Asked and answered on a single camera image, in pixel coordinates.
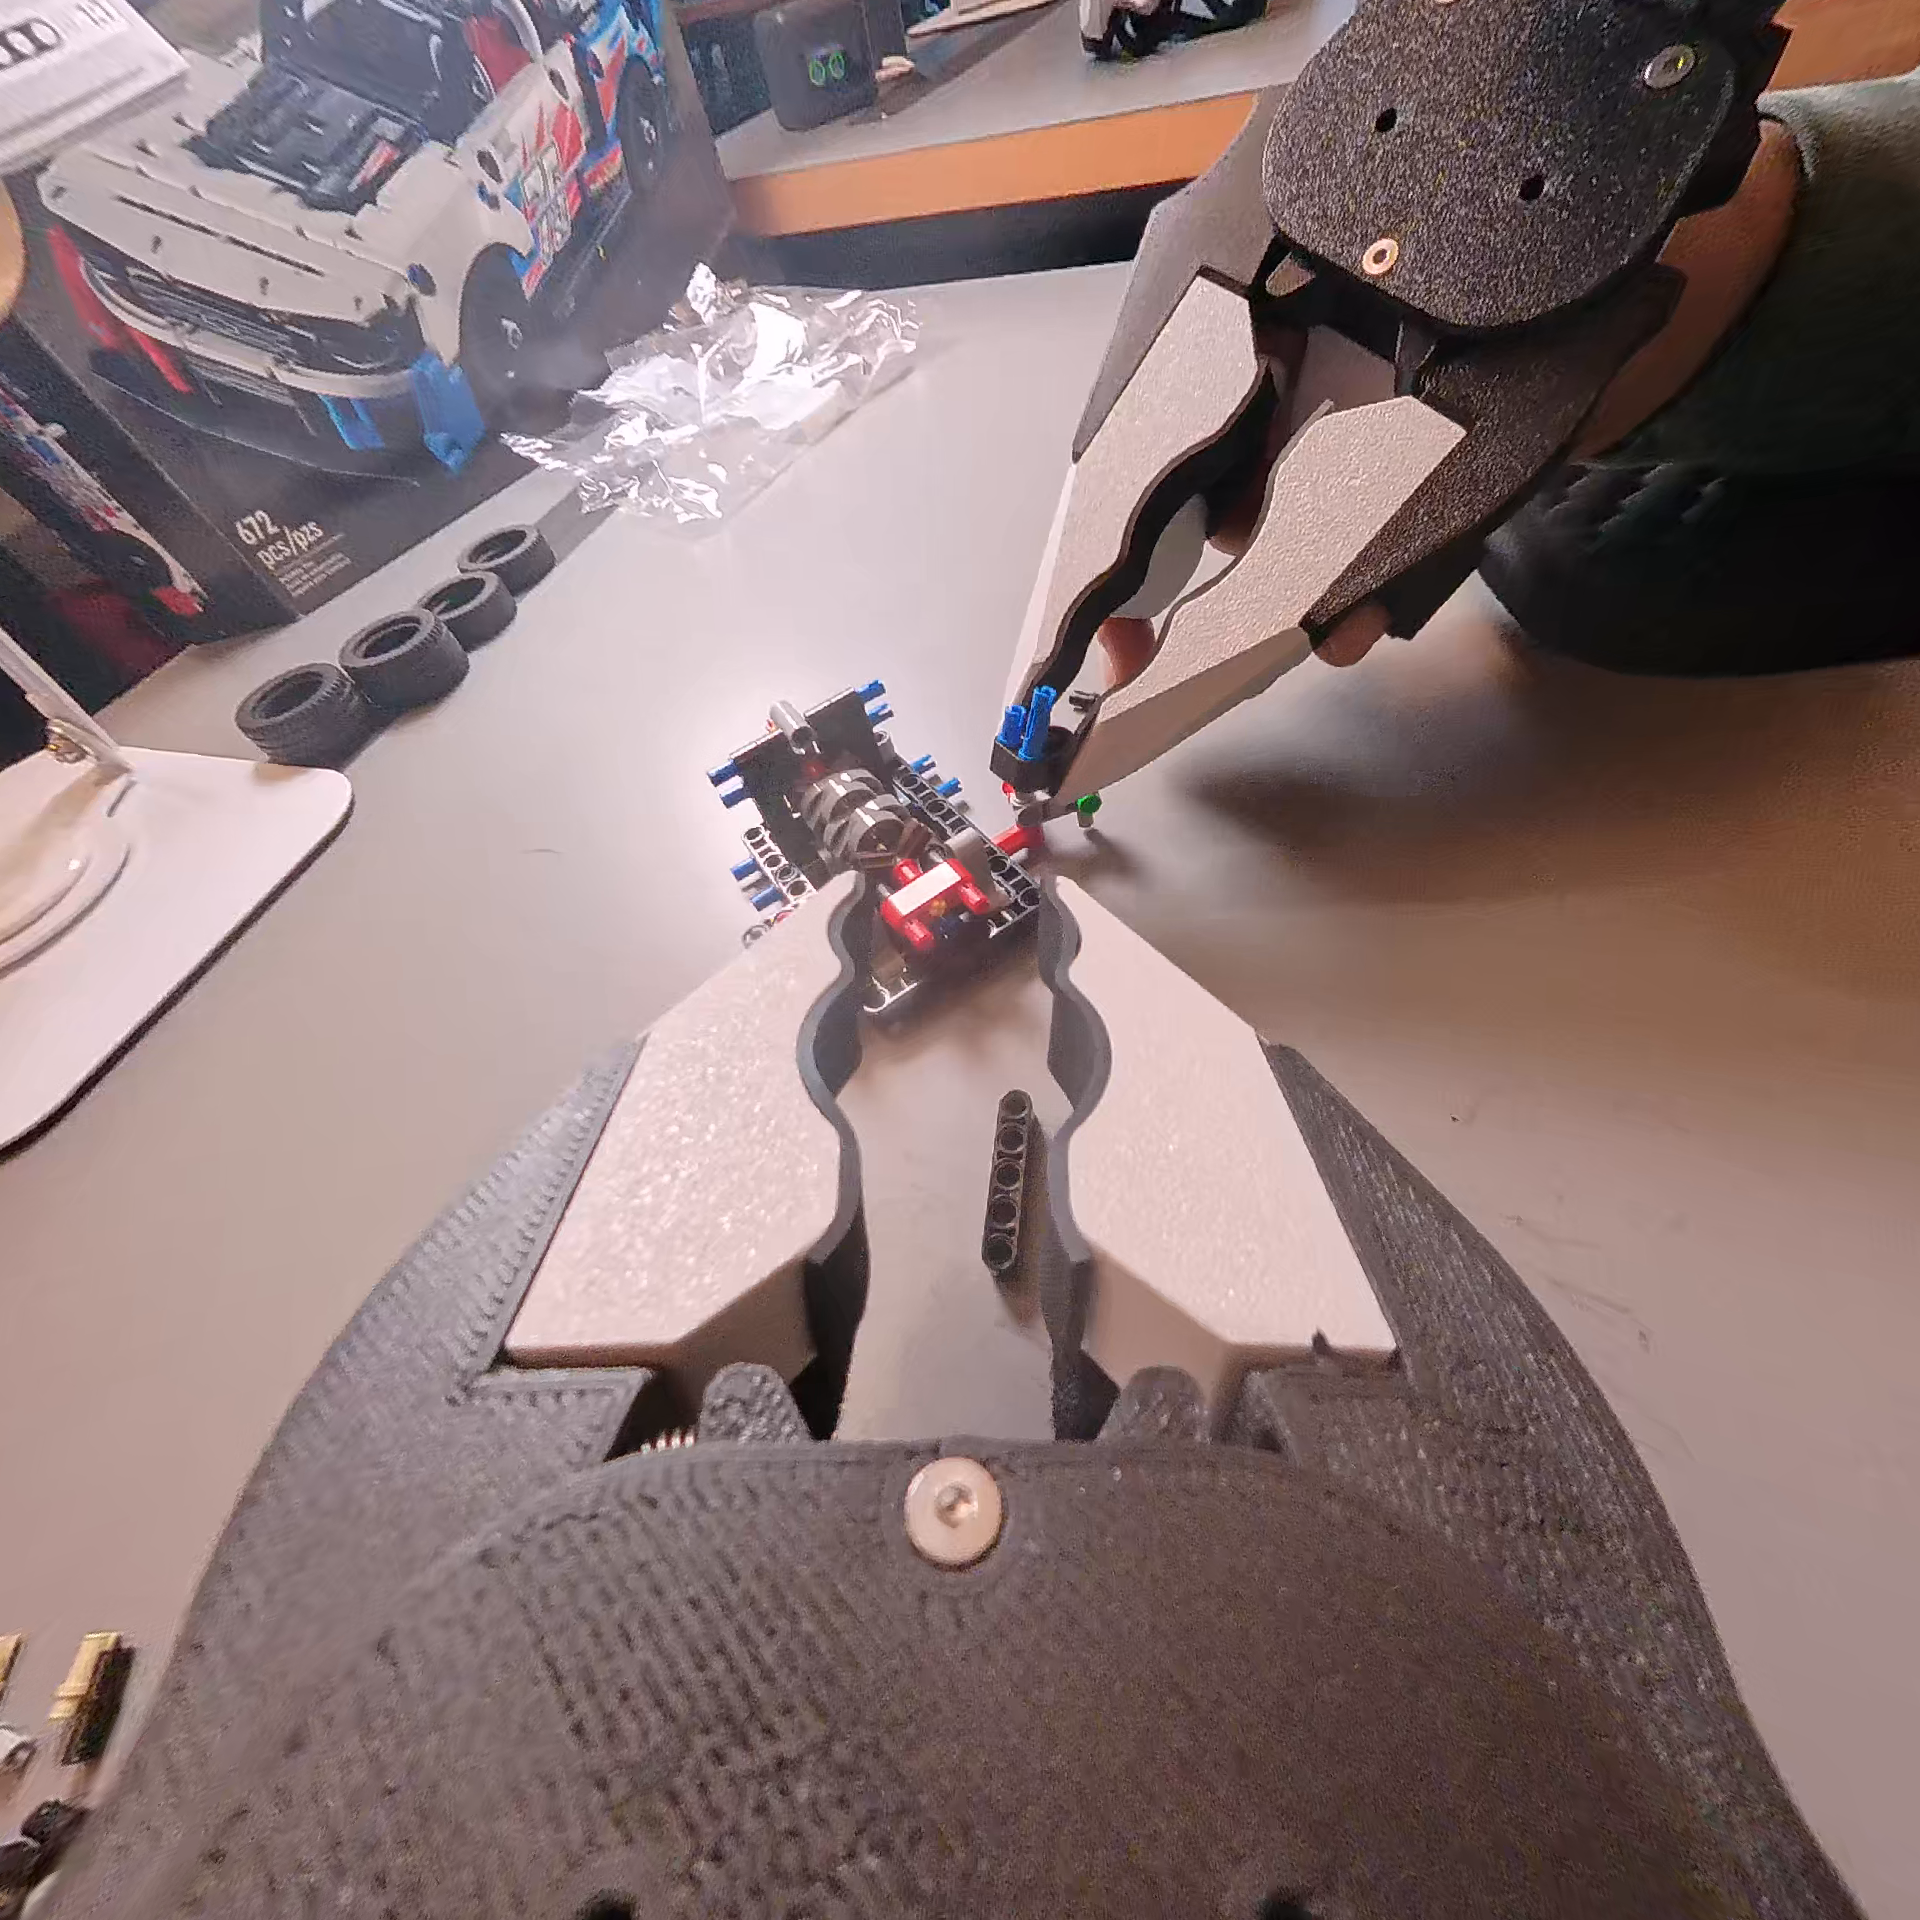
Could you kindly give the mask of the black lego beam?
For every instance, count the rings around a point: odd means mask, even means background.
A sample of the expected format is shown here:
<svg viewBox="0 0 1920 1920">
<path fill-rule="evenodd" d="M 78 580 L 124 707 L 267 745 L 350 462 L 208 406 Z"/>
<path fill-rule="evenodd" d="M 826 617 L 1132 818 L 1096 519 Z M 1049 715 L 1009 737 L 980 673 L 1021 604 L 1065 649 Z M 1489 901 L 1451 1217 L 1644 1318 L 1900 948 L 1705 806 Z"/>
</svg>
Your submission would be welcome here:
<svg viewBox="0 0 1920 1920">
<path fill-rule="evenodd" d="M 1025 1273 L 1029 1217 L 1040 1166 L 1042 1127 L 1034 1097 L 1011 1089 L 998 1097 L 993 1129 L 993 1164 L 980 1228 L 980 1262 L 998 1287 Z"/>
</svg>

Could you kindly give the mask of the black box with green display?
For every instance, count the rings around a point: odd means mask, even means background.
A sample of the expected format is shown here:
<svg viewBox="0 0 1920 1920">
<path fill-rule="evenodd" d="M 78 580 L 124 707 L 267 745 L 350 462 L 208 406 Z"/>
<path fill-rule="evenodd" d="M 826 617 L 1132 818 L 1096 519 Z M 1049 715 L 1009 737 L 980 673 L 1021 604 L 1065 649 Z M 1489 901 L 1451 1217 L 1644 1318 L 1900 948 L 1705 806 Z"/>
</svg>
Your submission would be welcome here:
<svg viewBox="0 0 1920 1920">
<path fill-rule="evenodd" d="M 782 2 L 753 22 L 758 70 L 782 130 L 804 133 L 875 107 L 878 57 L 859 2 Z"/>
</svg>

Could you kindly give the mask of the black rubber lego tyre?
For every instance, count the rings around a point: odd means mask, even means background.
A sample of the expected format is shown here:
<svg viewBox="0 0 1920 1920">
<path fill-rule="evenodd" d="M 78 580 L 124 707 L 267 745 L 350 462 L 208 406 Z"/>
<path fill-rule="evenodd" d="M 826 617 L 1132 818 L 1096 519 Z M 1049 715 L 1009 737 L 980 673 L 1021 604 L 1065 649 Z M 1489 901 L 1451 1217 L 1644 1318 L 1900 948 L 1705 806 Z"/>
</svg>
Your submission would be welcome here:
<svg viewBox="0 0 1920 1920">
<path fill-rule="evenodd" d="M 469 654 L 448 625 L 422 609 L 408 609 L 365 625 L 348 638 L 340 667 L 382 714 L 433 707 L 467 681 Z"/>
<path fill-rule="evenodd" d="M 473 540 L 457 557 L 462 577 L 490 577 L 515 598 L 539 587 L 558 566 L 560 554 L 539 523 L 509 523 Z"/>
<path fill-rule="evenodd" d="M 297 769 L 340 769 L 379 729 L 378 709 L 337 663 L 304 663 L 258 683 L 234 722 L 266 762 Z"/>
<path fill-rule="evenodd" d="M 464 654 L 473 654 L 515 625 L 518 602 L 491 570 L 459 570 L 420 591 L 416 610 L 433 615 Z"/>
</svg>

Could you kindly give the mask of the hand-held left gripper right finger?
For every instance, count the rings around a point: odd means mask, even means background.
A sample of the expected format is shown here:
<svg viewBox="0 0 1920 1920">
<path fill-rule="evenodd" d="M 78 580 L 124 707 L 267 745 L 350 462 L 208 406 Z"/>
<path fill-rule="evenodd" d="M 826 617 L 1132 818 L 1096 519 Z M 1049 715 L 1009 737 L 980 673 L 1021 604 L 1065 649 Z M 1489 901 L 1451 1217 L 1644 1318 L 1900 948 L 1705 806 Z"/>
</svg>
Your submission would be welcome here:
<svg viewBox="0 0 1920 1920">
<path fill-rule="evenodd" d="M 1075 881 L 1042 884 L 1048 1331 L 1070 1381 L 1237 1390 L 1398 1339 L 1257 1030 Z"/>
</svg>

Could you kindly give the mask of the person's right forearm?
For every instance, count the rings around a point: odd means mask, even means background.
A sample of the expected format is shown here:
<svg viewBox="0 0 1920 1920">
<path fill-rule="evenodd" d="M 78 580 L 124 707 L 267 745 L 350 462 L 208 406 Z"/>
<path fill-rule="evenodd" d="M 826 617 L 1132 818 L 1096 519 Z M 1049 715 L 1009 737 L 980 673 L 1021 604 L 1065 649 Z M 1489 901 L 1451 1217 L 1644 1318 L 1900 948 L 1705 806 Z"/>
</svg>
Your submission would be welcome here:
<svg viewBox="0 0 1920 1920">
<path fill-rule="evenodd" d="M 1729 475 L 1918 471 L 1918 76 L 1771 94 L 1782 251 L 1692 379 L 1600 459 Z"/>
</svg>

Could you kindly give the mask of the neighbouring wooden desk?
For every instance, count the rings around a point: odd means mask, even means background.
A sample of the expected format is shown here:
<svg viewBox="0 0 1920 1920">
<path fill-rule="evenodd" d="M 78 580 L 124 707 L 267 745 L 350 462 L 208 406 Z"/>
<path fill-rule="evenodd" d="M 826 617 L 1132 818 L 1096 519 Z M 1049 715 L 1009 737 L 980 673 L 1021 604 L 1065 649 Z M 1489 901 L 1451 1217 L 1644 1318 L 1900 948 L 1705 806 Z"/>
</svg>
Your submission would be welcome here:
<svg viewBox="0 0 1920 1920">
<path fill-rule="evenodd" d="M 1075 14 L 1014 15 L 947 81 L 901 82 L 886 110 L 806 133 L 773 114 L 717 137 L 734 228 L 753 239 L 837 233 L 1184 185 L 1251 119 L 1257 97 L 1293 81 L 1347 4 L 1272 4 L 1253 27 L 1096 63 Z"/>
</svg>

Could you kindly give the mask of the small black blue-pinned lego piece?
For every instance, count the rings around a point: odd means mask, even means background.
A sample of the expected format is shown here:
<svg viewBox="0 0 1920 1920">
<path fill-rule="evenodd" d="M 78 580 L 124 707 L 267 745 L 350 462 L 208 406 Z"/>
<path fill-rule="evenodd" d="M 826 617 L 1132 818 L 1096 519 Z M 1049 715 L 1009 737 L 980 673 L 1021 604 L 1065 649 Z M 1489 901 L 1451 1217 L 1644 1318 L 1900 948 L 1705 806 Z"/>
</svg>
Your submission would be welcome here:
<svg viewBox="0 0 1920 1920">
<path fill-rule="evenodd" d="M 1102 694 L 1091 687 L 1058 690 L 1040 683 L 1004 709 L 989 747 L 989 769 L 1014 806 L 1042 806 L 1056 799 L 1067 764 L 1099 701 Z"/>
</svg>

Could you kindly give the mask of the person's right hand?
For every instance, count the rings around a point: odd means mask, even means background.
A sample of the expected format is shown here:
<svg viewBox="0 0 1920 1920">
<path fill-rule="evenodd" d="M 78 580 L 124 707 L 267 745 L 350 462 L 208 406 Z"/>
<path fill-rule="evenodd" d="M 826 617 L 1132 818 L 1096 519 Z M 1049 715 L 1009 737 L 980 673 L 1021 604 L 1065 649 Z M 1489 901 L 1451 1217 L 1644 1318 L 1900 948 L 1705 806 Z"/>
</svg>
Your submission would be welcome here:
<svg viewBox="0 0 1920 1920">
<path fill-rule="evenodd" d="M 1763 116 L 1758 148 L 1737 193 L 1672 228 L 1661 263 L 1685 278 L 1675 309 L 1596 399 L 1571 443 L 1573 465 L 1611 452 L 1672 406 L 1744 322 L 1792 238 L 1798 164 L 1792 130 Z"/>
</svg>

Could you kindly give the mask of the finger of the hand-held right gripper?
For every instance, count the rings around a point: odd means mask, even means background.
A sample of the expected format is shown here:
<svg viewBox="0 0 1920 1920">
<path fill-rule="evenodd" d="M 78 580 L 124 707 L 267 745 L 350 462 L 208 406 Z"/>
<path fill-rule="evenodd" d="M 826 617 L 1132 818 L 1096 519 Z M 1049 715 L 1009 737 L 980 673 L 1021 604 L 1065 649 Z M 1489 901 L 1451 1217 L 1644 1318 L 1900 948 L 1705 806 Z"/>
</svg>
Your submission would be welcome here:
<svg viewBox="0 0 1920 1920">
<path fill-rule="evenodd" d="M 1169 529 L 1257 451 L 1265 386 L 1248 295 L 1193 277 L 1064 481 L 1001 701 L 1001 741 L 1042 742 L 1029 724 L 1035 690 L 1067 692 L 1097 627 L 1147 585 Z"/>
<path fill-rule="evenodd" d="M 1160 649 L 1106 692 L 1051 788 L 1105 794 L 1307 659 L 1307 615 L 1467 430 L 1418 397 L 1325 411 L 1266 482 L 1237 563 L 1163 615 Z"/>
</svg>

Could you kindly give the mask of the black and white device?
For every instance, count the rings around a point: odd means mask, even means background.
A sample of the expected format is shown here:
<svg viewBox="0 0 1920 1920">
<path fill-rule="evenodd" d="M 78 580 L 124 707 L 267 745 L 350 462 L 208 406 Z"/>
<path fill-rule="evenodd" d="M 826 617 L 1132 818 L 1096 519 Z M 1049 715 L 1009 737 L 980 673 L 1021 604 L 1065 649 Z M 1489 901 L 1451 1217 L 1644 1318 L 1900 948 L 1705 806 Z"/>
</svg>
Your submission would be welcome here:
<svg viewBox="0 0 1920 1920">
<path fill-rule="evenodd" d="M 1162 47 L 1206 41 L 1268 21 L 1304 15 L 1315 4 L 1273 2 L 1077 2 L 1075 19 L 1084 54 L 1097 63 L 1152 57 Z"/>
</svg>

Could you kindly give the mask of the lego set box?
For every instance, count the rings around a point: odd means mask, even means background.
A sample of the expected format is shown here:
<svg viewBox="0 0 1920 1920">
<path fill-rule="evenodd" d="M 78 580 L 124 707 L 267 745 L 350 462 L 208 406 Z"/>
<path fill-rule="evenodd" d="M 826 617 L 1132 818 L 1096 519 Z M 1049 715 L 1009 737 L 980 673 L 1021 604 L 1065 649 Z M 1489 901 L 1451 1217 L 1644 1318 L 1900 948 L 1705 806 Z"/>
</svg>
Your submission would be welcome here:
<svg viewBox="0 0 1920 1920">
<path fill-rule="evenodd" d="M 730 227 L 674 4 L 131 4 L 186 81 L 5 177 L 5 621 L 99 709 L 515 486 Z"/>
</svg>

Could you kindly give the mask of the row of loose lego parts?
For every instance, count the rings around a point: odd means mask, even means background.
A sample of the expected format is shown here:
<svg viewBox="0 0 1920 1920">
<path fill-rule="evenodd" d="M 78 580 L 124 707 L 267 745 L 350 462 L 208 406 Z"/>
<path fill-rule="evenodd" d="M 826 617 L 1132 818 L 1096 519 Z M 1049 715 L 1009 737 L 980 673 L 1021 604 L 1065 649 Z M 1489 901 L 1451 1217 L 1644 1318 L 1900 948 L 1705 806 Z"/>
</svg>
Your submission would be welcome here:
<svg viewBox="0 0 1920 1920">
<path fill-rule="evenodd" d="M 89 1796 L 122 1722 L 138 1647 L 84 1634 L 42 1729 L 2 1729 L 2 1916 L 26 1913 L 89 1822 Z"/>
</svg>

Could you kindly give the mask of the lego chassis assembly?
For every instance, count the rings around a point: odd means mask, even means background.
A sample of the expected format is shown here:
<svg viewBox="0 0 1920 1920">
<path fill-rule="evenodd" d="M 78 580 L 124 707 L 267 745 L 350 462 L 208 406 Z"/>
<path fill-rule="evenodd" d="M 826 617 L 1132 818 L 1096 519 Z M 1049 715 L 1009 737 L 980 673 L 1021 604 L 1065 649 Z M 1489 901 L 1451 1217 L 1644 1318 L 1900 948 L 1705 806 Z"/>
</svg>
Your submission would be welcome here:
<svg viewBox="0 0 1920 1920">
<path fill-rule="evenodd" d="M 1051 990 L 1070 985 L 1081 934 L 1065 889 L 1044 871 L 1048 826 L 1091 826 L 1099 797 L 1014 806 L 993 831 L 963 781 L 930 755 L 889 737 L 893 709 L 874 678 L 811 707 L 773 701 L 758 732 L 706 781 L 724 806 L 747 806 L 734 884 L 769 938 L 834 881 L 858 884 L 856 982 L 837 1021 L 899 1025 L 994 971 L 1027 945 Z"/>
</svg>

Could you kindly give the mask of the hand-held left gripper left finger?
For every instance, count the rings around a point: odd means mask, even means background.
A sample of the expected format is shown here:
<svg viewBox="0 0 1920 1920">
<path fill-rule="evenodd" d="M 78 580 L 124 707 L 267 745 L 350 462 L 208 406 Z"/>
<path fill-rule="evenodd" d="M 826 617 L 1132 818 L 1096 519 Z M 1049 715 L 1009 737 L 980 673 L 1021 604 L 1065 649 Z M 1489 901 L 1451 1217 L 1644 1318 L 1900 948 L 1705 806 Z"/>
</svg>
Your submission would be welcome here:
<svg viewBox="0 0 1920 1920">
<path fill-rule="evenodd" d="M 845 1359 L 874 901 L 830 881 L 642 1036 L 504 1342 L 523 1370 Z"/>
</svg>

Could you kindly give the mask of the clear plastic bag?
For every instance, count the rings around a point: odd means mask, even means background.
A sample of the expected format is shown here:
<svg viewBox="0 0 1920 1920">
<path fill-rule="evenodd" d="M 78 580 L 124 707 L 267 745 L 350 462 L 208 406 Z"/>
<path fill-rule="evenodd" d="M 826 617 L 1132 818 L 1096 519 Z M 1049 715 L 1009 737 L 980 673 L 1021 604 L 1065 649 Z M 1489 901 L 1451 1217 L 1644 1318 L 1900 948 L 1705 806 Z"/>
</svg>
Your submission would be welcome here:
<svg viewBox="0 0 1920 1920">
<path fill-rule="evenodd" d="M 702 266 L 666 321 L 509 452 L 562 473 L 585 513 L 705 535 L 739 516 L 918 362 L 893 292 L 761 286 Z"/>
</svg>

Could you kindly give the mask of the white instruction stand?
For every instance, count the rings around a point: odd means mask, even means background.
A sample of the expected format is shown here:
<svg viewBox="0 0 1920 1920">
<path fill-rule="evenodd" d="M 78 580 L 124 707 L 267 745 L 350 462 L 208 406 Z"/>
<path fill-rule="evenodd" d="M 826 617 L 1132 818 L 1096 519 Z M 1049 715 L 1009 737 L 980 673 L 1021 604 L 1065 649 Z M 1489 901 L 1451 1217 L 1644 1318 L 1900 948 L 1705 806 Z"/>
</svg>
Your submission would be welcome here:
<svg viewBox="0 0 1920 1920">
<path fill-rule="evenodd" d="M 2 772 L 2 1150 L 42 1137 L 345 827 L 338 770 L 116 741 L 11 636 L 42 749 Z"/>
</svg>

